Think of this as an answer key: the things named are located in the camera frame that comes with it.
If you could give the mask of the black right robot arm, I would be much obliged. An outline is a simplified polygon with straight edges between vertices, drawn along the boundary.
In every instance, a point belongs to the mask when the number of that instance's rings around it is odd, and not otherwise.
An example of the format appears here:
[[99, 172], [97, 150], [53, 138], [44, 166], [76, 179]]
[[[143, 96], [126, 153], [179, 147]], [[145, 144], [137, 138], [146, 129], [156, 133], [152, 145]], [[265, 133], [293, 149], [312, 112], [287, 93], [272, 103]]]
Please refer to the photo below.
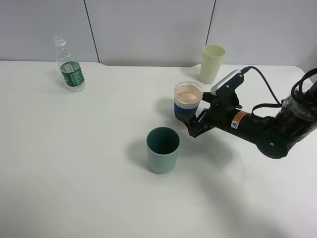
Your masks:
[[242, 111], [235, 93], [244, 82], [244, 74], [250, 66], [234, 70], [203, 93], [202, 100], [210, 107], [198, 116], [194, 112], [176, 109], [175, 115], [193, 138], [218, 128], [257, 146], [259, 151], [272, 159], [286, 157], [289, 150], [317, 128], [317, 85], [303, 91], [304, 82], [316, 75], [314, 68], [308, 71], [291, 89], [291, 94], [274, 104], [263, 103], [253, 107], [279, 108], [274, 117], [260, 117], [253, 112]]

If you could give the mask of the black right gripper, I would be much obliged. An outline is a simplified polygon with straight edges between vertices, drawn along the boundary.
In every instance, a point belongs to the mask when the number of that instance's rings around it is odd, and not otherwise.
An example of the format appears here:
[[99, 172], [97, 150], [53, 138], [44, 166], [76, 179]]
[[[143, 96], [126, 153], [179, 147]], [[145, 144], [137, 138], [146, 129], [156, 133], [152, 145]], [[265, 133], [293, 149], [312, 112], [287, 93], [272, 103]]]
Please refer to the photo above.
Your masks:
[[213, 128], [218, 128], [241, 139], [250, 138], [246, 132], [238, 129], [239, 122], [233, 119], [242, 109], [235, 90], [243, 82], [244, 76], [238, 74], [221, 86], [216, 95], [204, 92], [202, 100], [209, 103], [210, 107], [203, 109], [198, 116], [178, 113], [180, 121], [185, 124], [191, 137], [198, 137]]

